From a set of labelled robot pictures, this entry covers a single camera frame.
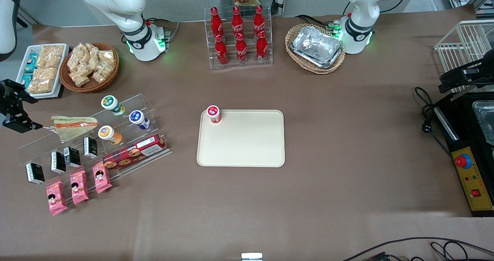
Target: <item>table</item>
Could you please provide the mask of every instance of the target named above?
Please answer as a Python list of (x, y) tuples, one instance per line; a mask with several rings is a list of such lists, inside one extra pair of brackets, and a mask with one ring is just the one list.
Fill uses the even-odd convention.
[[(274, 18), (272, 67), (233, 71), (210, 70), (201, 22), (183, 24), (170, 52), (149, 63), (130, 54), (116, 27), (35, 26), (35, 43), (108, 43), (121, 69), (104, 92), (66, 90), (60, 100), (25, 104), (34, 121), (91, 115), (104, 94), (143, 93), (173, 152), (51, 217), (44, 189), (27, 182), (16, 152), (46, 132), (0, 129), (1, 258), (238, 260), (241, 252), (263, 252), (267, 261), (342, 260), (409, 236), (492, 249), (494, 219), (470, 217), (452, 162), (420, 130), (422, 105), (412, 95), (419, 85), (441, 98), (433, 45), (474, 17), (471, 7), (382, 15), (365, 51), (347, 55), (326, 76), (301, 69), (284, 51), (284, 36), (298, 19)], [(199, 166), (199, 120), (211, 104), (282, 111), (284, 166)], [(380, 250), (434, 256), (426, 241)]]

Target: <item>red emergency stop button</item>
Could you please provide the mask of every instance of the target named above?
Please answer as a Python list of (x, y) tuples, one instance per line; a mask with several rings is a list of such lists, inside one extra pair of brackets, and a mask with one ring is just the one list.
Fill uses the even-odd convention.
[(480, 191), (479, 190), (472, 190), (472, 196), (474, 196), (474, 197), (480, 196)]
[(461, 168), (468, 169), (472, 167), (472, 159), (467, 154), (461, 154), (455, 158), (455, 164)]

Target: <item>white plate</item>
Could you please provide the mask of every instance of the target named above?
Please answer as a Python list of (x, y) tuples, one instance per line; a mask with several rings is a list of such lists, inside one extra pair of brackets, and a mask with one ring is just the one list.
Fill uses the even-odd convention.
[(201, 166), (279, 168), (284, 164), (284, 118), (278, 110), (221, 110), (213, 124), (201, 115), (197, 163)]
[(69, 45), (63, 44), (63, 43), (29, 46), (26, 49), (26, 54), (24, 55), (24, 59), (22, 60), (21, 68), (19, 68), (19, 73), (17, 74), (17, 79), (15, 80), (17, 83), (21, 83), (22, 76), (24, 75), (24, 69), (26, 68), (26, 64), (28, 62), (29, 55), (32, 53), (39, 53), (41, 51), (41, 47), (44, 45), (62, 45), (62, 46), (64, 46), (64, 48), (63, 48), (63, 52), (62, 52), (62, 57), (60, 57), (60, 63), (58, 64), (57, 75), (55, 78), (55, 82), (53, 83), (53, 87), (51, 88), (51, 92), (40, 93), (40, 94), (30, 94), (31, 97), (36, 98), (36, 99), (52, 98), (52, 97), (58, 96), (58, 92), (60, 92), (60, 86), (62, 85), (62, 83), (60, 82), (60, 67), (62, 66), (62, 62), (65, 59), (65, 57), (67, 56), (67, 54), (69, 54)]

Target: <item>coca-cola bottle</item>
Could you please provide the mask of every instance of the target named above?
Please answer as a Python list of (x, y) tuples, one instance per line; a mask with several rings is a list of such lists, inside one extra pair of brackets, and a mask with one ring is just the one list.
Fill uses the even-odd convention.
[(264, 16), (262, 15), (262, 6), (258, 5), (255, 8), (254, 16), (254, 41), (257, 41), (259, 32), (264, 31)]
[(247, 44), (245, 44), (244, 41), (244, 33), (238, 32), (237, 39), (237, 59), (239, 61), (239, 65), (244, 66), (245, 64), (247, 64)]
[(259, 32), (257, 40), (257, 62), (263, 64), (268, 60), (268, 41), (266, 41), (266, 32)]
[(226, 46), (223, 43), (221, 35), (215, 35), (216, 45), (215, 49), (219, 60), (219, 66), (225, 67), (228, 65), (228, 55), (226, 54)]
[(213, 30), (213, 35), (221, 36), (221, 40), (224, 41), (223, 37), (223, 22), (218, 15), (218, 9), (216, 7), (211, 7), (211, 29)]
[(238, 40), (238, 33), (244, 33), (244, 21), (240, 16), (240, 8), (238, 6), (233, 7), (232, 29), (235, 40)]

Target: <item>red cookie package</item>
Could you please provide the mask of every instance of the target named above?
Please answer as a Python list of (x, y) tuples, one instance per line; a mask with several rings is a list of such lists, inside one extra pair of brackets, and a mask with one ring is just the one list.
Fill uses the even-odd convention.
[(72, 189), (72, 200), (74, 204), (89, 199), (85, 171), (79, 171), (70, 175), (70, 187)]
[(101, 193), (111, 188), (110, 177), (102, 161), (93, 166), (93, 176), (97, 193)]
[(55, 184), (46, 188), (48, 196), (48, 206), (50, 207), (51, 215), (58, 215), (60, 212), (67, 210), (67, 202), (63, 194), (62, 182), (58, 181)]

